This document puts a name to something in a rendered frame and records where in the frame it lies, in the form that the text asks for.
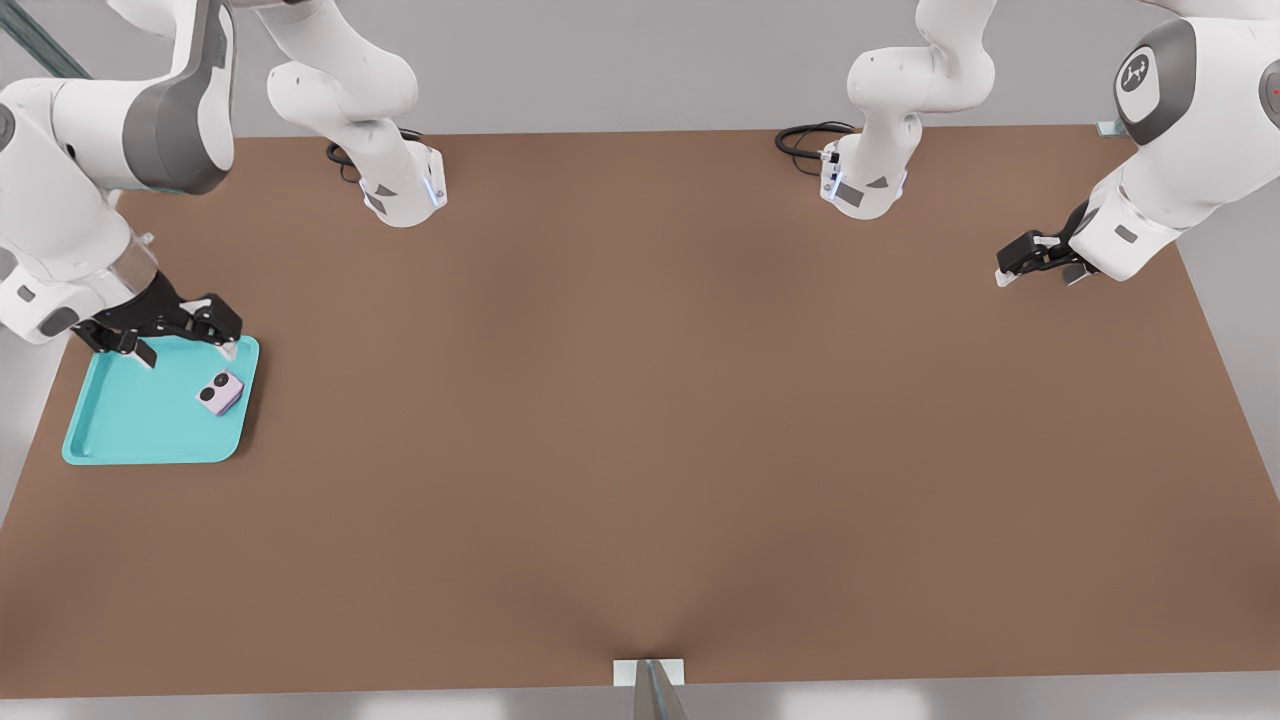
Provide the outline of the pale lilac phone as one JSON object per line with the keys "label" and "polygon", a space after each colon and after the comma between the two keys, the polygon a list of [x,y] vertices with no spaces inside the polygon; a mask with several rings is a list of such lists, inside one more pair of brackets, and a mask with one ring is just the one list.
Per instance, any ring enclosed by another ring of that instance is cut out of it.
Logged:
{"label": "pale lilac phone", "polygon": [[232,372],[223,370],[196,395],[196,398],[214,416],[221,416],[241,400],[243,392],[244,382]]}

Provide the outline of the pale blue-green tray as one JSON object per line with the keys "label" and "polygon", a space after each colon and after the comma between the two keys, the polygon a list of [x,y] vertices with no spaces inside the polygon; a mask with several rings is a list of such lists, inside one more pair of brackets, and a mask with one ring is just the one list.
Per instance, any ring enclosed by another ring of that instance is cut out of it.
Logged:
{"label": "pale blue-green tray", "polygon": [[[91,357],[61,447],[70,465],[220,462],[237,451],[259,364],[257,340],[242,336],[233,363],[195,341],[161,337],[148,343],[157,354],[154,369],[118,354]],[[214,416],[196,395],[223,370],[239,377],[244,392],[228,413]]]}

